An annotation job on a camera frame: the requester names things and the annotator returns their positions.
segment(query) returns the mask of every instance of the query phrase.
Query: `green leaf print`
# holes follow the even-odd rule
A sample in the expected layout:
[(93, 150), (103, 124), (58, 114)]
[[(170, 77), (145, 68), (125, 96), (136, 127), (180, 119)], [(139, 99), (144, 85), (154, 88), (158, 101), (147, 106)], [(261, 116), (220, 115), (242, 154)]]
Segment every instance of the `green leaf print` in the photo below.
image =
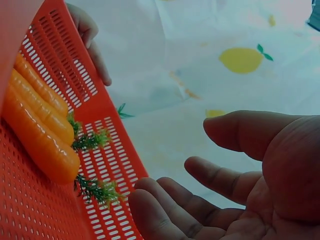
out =
[(263, 48), (260, 44), (258, 44), (258, 46), (256, 47), (256, 49), (258, 49), (258, 51), (259, 51), (261, 54), (264, 53), (264, 48)]
[(264, 53), (263, 54), (264, 55), (264, 57), (266, 58), (266, 59), (268, 59), (269, 61), (274, 61), (274, 59), (269, 55), (269, 54), (266, 54), (266, 53)]
[(133, 115), (129, 115), (129, 114), (126, 114), (126, 113), (123, 113), (122, 110), (125, 108), (126, 104), (123, 103), (118, 109), (117, 109), (117, 112), (120, 116), (121, 119), (126, 119), (126, 118), (132, 118), (134, 117)]

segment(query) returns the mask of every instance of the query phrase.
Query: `hand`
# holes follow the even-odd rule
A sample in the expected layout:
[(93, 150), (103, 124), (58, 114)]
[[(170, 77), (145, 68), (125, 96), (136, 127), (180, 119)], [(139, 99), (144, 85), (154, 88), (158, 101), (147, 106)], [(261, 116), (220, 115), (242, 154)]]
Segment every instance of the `hand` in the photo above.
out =
[(320, 239), (320, 117), (238, 111), (207, 119), (218, 146), (262, 161), (239, 173), (198, 157), (185, 169), (201, 184), (245, 205), (220, 209), (170, 178), (139, 180), (129, 196), (145, 240)]
[(110, 86), (112, 80), (109, 76), (107, 67), (104, 63), (98, 46), (93, 40), (98, 34), (98, 26), (96, 25), (95, 21), (79, 7), (69, 3), (67, 3), (67, 7), (100, 78), (102, 79), (104, 85)]

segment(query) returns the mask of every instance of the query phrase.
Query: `child's hand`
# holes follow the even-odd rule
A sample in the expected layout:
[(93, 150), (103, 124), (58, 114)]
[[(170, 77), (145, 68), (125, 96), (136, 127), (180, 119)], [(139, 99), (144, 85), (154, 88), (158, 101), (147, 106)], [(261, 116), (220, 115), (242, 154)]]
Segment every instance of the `child's hand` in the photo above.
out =
[(98, 26), (96, 25), (95, 21), (79, 7), (69, 3), (67, 3), (67, 7), (100, 78), (102, 79), (104, 85), (111, 85), (112, 81), (107, 67), (100, 54), (97, 44), (93, 40), (93, 38), (98, 34)]

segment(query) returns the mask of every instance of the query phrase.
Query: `yellow lemon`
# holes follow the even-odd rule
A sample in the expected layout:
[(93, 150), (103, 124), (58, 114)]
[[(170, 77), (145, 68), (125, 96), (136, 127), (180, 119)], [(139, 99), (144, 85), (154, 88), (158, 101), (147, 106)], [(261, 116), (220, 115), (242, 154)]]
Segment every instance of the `yellow lemon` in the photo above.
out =
[(248, 74), (256, 71), (264, 58), (273, 61), (258, 44), (257, 50), (245, 47), (229, 48), (220, 55), (219, 60), (233, 73)]
[(268, 19), (268, 22), (269, 22), (269, 26), (270, 26), (270, 27), (274, 27), (274, 26), (276, 25), (275, 16), (270, 15), (270, 16), (269, 16), (269, 19)]
[(222, 116), (225, 115), (226, 113), (222, 110), (205, 110), (205, 116), (207, 118), (214, 118), (214, 117), (218, 117), (218, 116)]

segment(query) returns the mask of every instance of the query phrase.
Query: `fabric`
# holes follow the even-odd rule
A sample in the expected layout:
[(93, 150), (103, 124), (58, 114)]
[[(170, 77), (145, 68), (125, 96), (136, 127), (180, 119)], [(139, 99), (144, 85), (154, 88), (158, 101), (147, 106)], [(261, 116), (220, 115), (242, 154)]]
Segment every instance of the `fabric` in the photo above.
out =
[(311, 1), (69, 0), (97, 22), (108, 92), (153, 178), (172, 177), (219, 207), (237, 205), (184, 171), (200, 156), (261, 169), (205, 135), (206, 117), (235, 110), (320, 112), (320, 33)]

